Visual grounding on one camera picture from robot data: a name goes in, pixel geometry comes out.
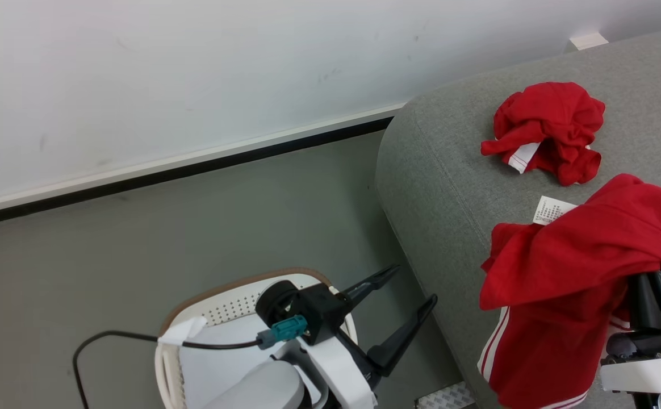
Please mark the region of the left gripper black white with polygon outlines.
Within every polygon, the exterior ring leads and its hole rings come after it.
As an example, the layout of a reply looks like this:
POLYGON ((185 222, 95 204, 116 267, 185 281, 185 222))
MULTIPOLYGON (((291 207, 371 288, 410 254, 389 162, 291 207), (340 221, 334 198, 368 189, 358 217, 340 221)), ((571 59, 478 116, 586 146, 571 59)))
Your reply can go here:
POLYGON ((282 342, 277 357, 287 357, 304 370, 321 393, 321 407, 374 408, 373 372, 388 377, 395 370, 438 296, 430 295, 405 324, 371 347, 366 356, 341 327, 351 311, 400 270, 400 265, 388 266, 340 293, 323 283, 303 289, 288 280, 270 285, 256 303, 256 314, 267 326, 256 337, 258 345, 268 349, 282 342))

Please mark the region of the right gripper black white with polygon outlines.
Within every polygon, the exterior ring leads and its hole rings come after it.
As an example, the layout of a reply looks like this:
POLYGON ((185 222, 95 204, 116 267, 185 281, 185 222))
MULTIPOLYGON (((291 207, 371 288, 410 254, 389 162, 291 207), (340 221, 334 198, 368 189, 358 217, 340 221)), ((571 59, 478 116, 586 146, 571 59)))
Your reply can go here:
POLYGON ((628 278, 630 328, 611 332, 601 358, 606 391, 661 394, 661 272, 628 278))

